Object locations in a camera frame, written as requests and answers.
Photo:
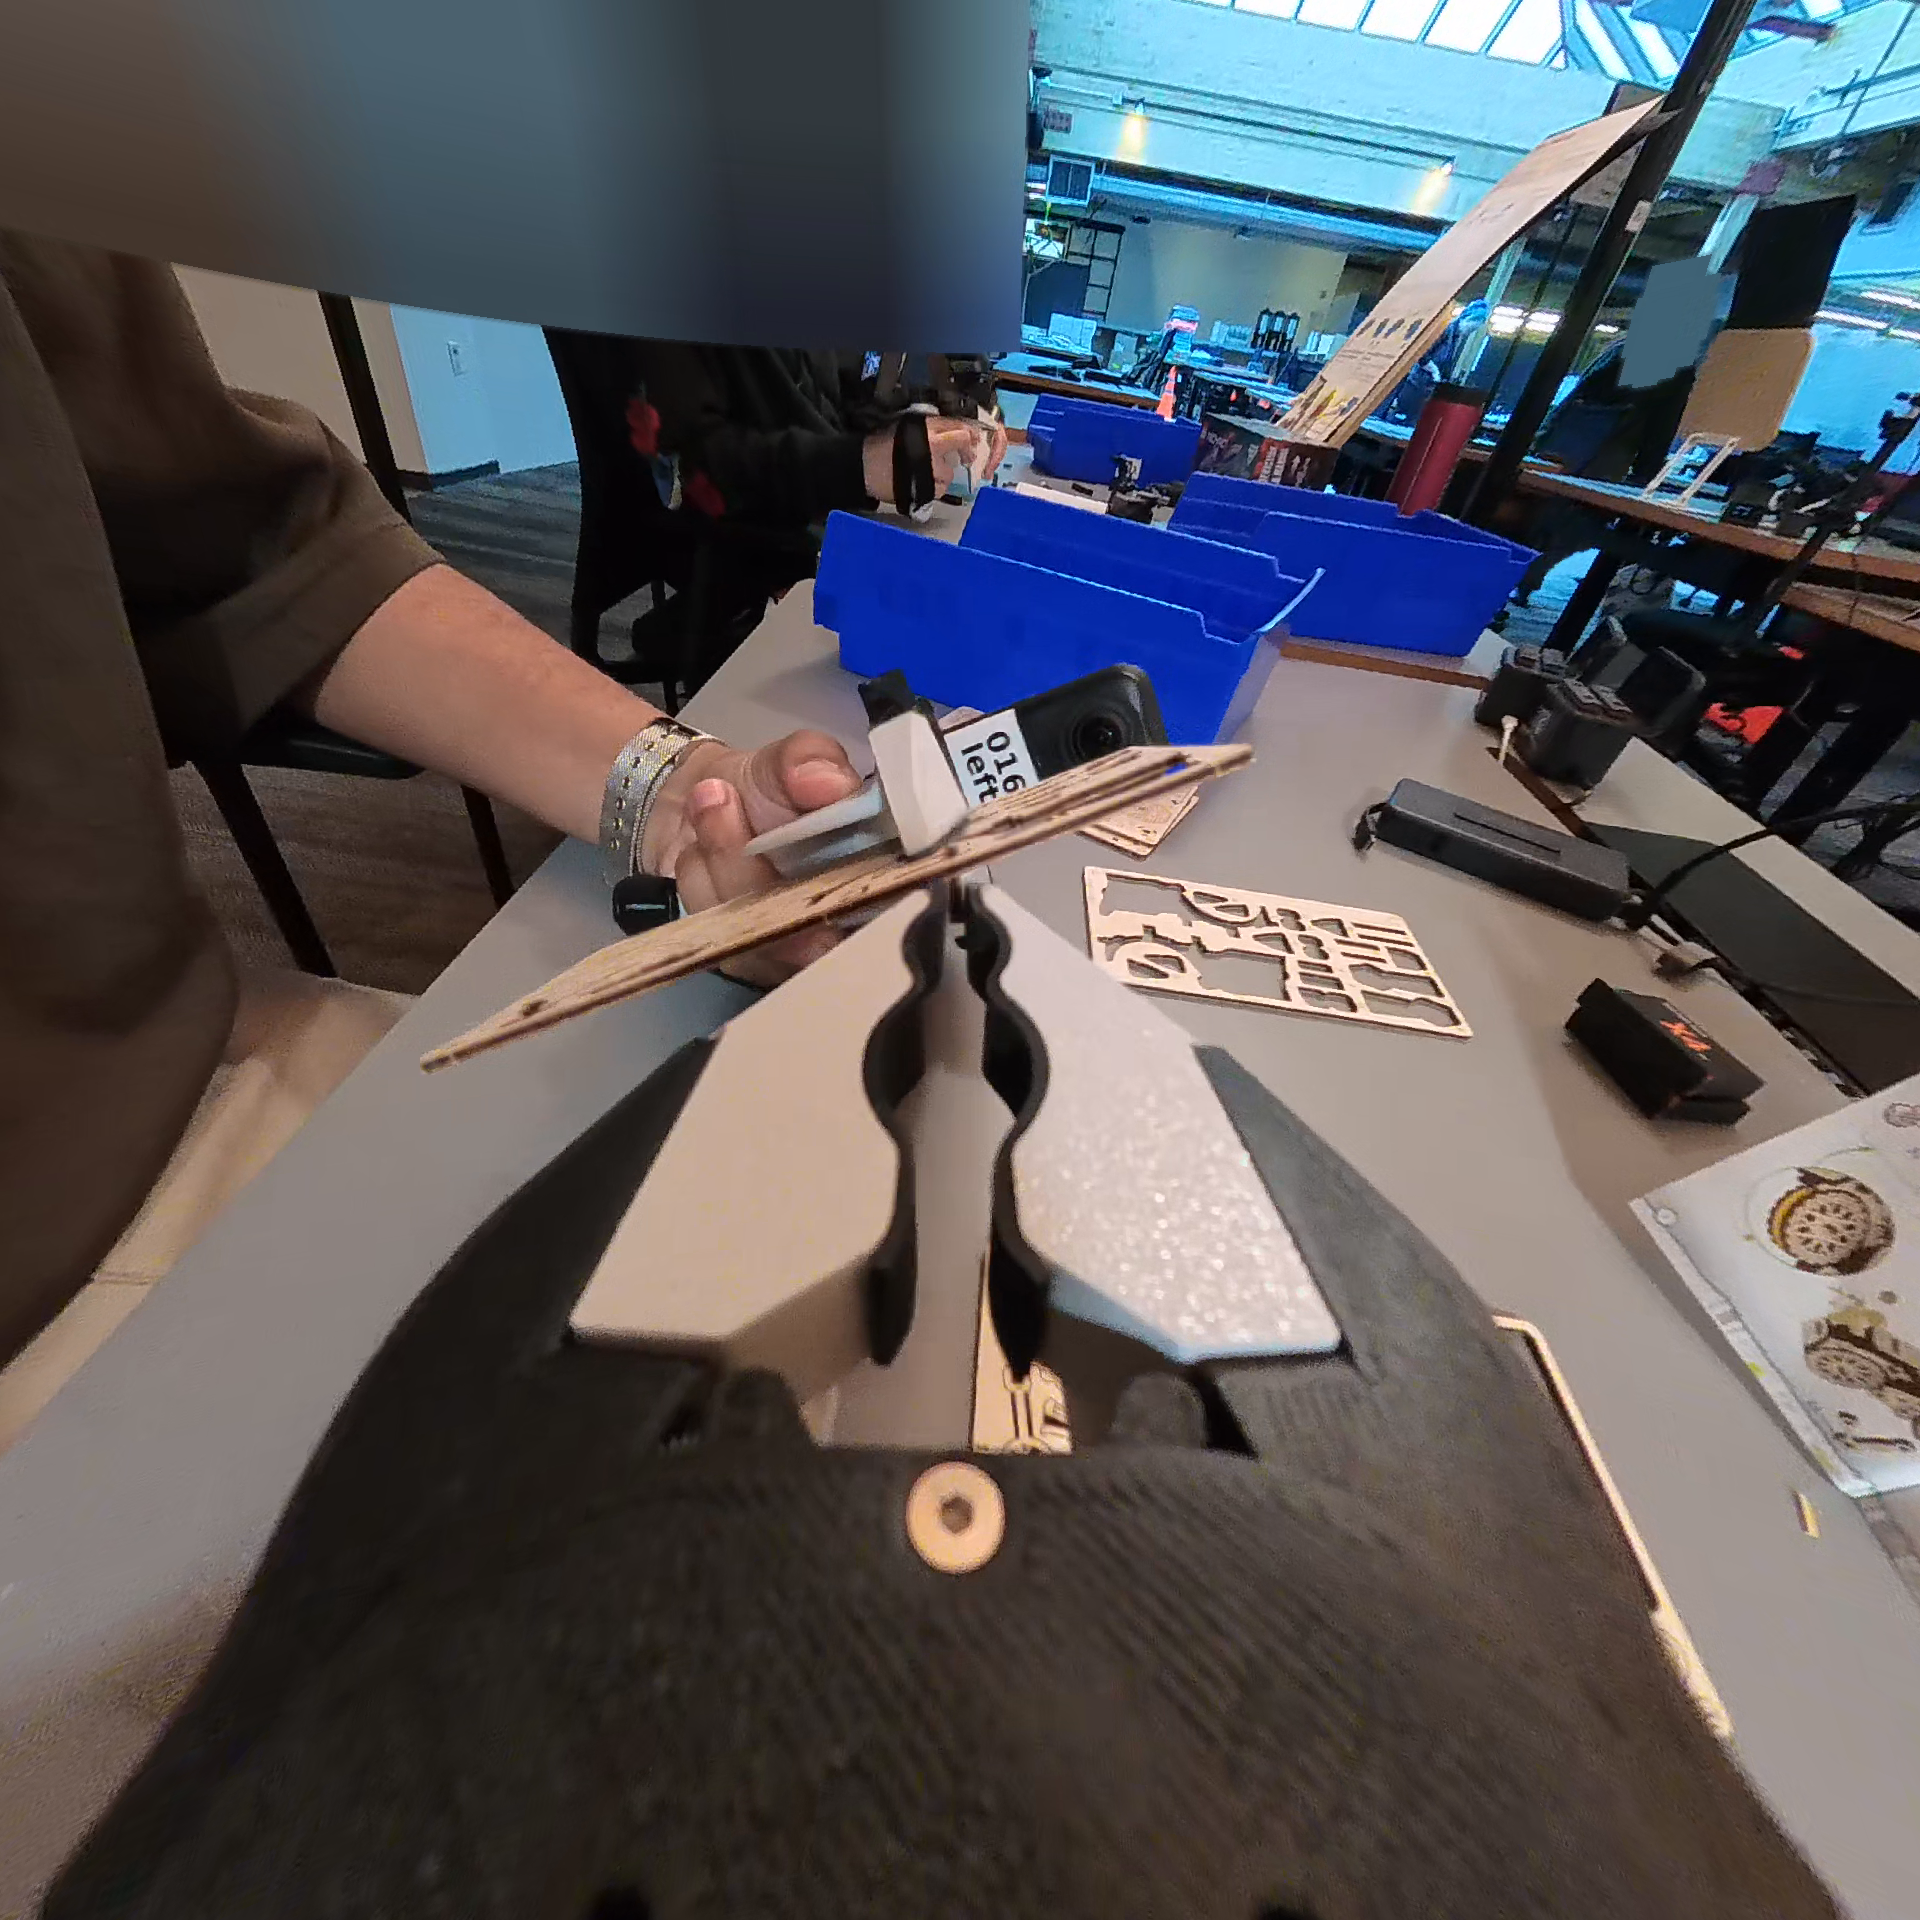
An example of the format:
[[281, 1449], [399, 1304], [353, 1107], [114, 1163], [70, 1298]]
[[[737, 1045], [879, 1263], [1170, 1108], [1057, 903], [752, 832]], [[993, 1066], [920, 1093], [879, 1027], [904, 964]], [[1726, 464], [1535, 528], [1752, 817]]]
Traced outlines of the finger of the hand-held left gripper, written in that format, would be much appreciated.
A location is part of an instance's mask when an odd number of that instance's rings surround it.
[[810, 879], [868, 855], [920, 857], [943, 848], [970, 819], [939, 729], [918, 708], [871, 727], [873, 778], [848, 801], [755, 836], [748, 855], [777, 879]]

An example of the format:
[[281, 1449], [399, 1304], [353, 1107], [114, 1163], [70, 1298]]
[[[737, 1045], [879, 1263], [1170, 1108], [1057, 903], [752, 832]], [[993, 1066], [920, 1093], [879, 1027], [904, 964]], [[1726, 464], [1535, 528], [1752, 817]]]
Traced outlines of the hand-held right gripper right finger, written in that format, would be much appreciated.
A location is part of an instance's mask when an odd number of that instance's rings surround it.
[[993, 1170], [990, 1316], [1025, 1373], [1067, 1327], [1176, 1367], [1334, 1354], [1336, 1315], [1190, 1033], [994, 883], [968, 888]]

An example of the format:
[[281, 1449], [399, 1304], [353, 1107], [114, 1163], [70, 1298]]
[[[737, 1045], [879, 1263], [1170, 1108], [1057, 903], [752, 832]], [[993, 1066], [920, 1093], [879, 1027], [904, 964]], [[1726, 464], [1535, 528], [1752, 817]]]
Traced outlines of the wooden puzzle sheet with wheels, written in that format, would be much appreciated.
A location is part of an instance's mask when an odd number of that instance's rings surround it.
[[976, 808], [929, 852], [875, 850], [848, 857], [815, 876], [785, 881], [756, 896], [720, 903], [594, 952], [492, 1020], [432, 1048], [419, 1066], [439, 1073], [804, 931], [851, 922], [996, 857], [1102, 824], [1131, 805], [1233, 776], [1252, 760], [1252, 745], [1242, 741], [1206, 747], [1138, 745], [1094, 760]]

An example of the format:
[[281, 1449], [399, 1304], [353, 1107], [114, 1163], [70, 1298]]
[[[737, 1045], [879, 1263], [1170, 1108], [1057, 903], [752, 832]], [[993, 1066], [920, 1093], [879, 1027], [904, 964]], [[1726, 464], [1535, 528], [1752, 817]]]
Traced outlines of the grey desk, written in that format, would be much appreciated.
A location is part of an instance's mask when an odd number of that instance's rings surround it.
[[[1402, 914], [1467, 1041], [1142, 996], [1225, 1048], [1566, 1371], [1740, 1757], [1851, 1915], [1916, 1915], [1916, 1602], [1633, 1213], [1836, 1113], [1836, 1089], [1712, 981], [1671, 992], [1762, 1075], [1736, 1129], [1647, 1122], [1569, 1045], [1633, 941], [1391, 848], [1358, 813], [1418, 778], [1542, 819], [1472, 692], [1283, 659], [1152, 874]], [[566, 845], [4, 1453], [4, 1915], [153, 1744], [220, 1639], [353, 1378], [454, 1249], [614, 1100], [740, 1002], [679, 988], [425, 1075], [419, 1057], [614, 932]]]

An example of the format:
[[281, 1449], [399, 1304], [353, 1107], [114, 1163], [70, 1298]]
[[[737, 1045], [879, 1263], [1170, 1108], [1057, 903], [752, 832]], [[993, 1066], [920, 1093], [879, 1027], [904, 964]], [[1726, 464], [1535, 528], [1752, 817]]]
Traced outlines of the person's left hand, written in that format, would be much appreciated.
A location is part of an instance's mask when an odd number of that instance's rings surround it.
[[671, 879], [687, 922], [777, 888], [750, 844], [857, 794], [860, 771], [822, 732], [796, 732], [755, 753], [689, 747], [665, 778], [641, 836], [641, 867]]

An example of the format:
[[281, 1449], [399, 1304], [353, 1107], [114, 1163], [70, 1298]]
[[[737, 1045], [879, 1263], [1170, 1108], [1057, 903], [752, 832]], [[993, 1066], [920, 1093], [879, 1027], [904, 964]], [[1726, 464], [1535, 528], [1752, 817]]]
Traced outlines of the wooden puzzle sheet with slots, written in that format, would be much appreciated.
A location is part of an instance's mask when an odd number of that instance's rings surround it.
[[1055, 832], [1078, 832], [1111, 852], [1147, 857], [1167, 844], [1172, 829], [1194, 811], [1196, 803], [1198, 786], [1160, 789], [1111, 808], [1099, 817], [1057, 826]]

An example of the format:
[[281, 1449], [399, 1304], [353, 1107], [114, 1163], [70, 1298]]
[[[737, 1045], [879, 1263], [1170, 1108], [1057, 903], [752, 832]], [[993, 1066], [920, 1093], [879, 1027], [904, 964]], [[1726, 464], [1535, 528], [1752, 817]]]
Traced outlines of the blue plastic bin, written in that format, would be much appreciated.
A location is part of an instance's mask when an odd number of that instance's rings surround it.
[[1386, 499], [1196, 474], [1169, 528], [1271, 559], [1303, 584], [1295, 639], [1463, 659], [1537, 552], [1441, 512]]
[[1089, 512], [1052, 492], [976, 497], [961, 546], [1198, 613], [1216, 636], [1244, 639], [1292, 621], [1327, 571], [1286, 571], [1240, 545]]
[[1129, 463], [1142, 489], [1184, 485], [1203, 439], [1192, 419], [1065, 396], [1040, 396], [1025, 433], [1035, 474], [1106, 488]]

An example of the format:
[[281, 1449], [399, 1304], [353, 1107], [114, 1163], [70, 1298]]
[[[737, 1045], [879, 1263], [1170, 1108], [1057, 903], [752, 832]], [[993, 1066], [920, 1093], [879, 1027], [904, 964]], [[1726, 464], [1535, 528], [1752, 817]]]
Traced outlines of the printed cardboard box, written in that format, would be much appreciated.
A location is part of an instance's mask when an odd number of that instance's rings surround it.
[[1290, 439], [1278, 421], [1206, 413], [1194, 474], [1290, 489], [1334, 489], [1340, 448]]

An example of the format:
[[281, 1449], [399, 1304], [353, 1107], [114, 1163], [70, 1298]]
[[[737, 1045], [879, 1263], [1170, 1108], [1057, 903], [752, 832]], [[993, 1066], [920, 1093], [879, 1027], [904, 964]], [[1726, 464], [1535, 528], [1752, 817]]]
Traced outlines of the black power bank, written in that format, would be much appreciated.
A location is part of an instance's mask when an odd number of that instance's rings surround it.
[[1614, 848], [1411, 778], [1358, 817], [1351, 844], [1358, 852], [1380, 844], [1427, 857], [1588, 924], [1611, 922], [1634, 893], [1627, 861]]

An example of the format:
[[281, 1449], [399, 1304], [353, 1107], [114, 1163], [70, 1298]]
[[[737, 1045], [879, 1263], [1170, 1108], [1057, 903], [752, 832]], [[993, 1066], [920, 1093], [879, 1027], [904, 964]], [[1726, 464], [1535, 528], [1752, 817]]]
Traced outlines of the red bottle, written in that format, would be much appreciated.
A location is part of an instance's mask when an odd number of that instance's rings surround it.
[[1441, 381], [1431, 391], [1388, 488], [1402, 516], [1443, 505], [1490, 399], [1488, 388], [1457, 381]]

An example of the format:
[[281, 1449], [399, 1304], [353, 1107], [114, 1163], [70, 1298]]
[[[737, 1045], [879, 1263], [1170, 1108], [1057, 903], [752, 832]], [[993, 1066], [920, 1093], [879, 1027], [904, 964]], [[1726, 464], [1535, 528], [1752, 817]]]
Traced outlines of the small black box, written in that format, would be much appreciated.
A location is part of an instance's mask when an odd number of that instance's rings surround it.
[[1649, 1121], [1732, 1124], [1766, 1087], [1666, 1000], [1600, 979], [1576, 1000], [1566, 1033]]

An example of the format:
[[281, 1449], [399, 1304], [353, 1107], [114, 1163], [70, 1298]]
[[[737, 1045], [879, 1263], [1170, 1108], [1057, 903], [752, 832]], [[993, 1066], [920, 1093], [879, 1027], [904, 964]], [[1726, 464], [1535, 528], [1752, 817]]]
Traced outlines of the printed instruction booklet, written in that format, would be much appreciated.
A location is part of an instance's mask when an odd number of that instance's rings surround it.
[[1916, 1075], [1633, 1210], [1844, 1495], [1916, 1489]]

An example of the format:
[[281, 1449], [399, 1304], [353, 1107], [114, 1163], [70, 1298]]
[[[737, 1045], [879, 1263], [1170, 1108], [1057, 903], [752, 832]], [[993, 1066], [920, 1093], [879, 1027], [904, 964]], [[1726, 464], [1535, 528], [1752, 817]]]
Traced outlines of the wooden table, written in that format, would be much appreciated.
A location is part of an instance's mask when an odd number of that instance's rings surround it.
[[1710, 588], [1738, 605], [1790, 605], [1919, 651], [1919, 559], [1878, 536], [1828, 539], [1812, 560], [1799, 563], [1799, 539], [1710, 516], [1675, 497], [1649, 497], [1537, 464], [1522, 469], [1521, 495], [1577, 508], [1600, 525], [1595, 560], [1552, 625], [1550, 644], [1564, 651], [1588, 636], [1603, 596], [1631, 568]]

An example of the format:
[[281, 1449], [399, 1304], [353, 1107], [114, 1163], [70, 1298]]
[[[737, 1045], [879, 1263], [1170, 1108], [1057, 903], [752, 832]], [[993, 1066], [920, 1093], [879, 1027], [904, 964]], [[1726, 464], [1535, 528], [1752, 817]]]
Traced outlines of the black pole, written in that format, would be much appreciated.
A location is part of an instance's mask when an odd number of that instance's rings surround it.
[[1622, 267], [1647, 227], [1679, 154], [1684, 149], [1723, 67], [1729, 67], [1752, 15], [1752, 3], [1712, 3], [1704, 16], [1688, 59], [1680, 65], [1664, 97], [1664, 108], [1649, 119], [1649, 130], [1639, 140], [1617, 202], [1600, 223], [1594, 250], [1566, 300], [1564, 319], [1543, 348], [1490, 458], [1480, 469], [1480, 483], [1465, 500], [1465, 520], [1470, 524], [1490, 528], [1498, 509], [1514, 495], [1530, 448], [1552, 409], [1552, 399], [1561, 380], [1571, 372], [1577, 349], [1588, 340], [1606, 298], [1611, 292]]

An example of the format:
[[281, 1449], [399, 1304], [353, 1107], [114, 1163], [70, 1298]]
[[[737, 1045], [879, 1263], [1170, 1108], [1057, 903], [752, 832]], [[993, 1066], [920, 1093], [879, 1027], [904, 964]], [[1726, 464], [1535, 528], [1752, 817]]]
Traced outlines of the empty wooden puzzle sheet frame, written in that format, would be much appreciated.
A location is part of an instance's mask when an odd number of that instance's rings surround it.
[[1137, 992], [1467, 1041], [1472, 1027], [1391, 913], [1087, 868], [1089, 953]]

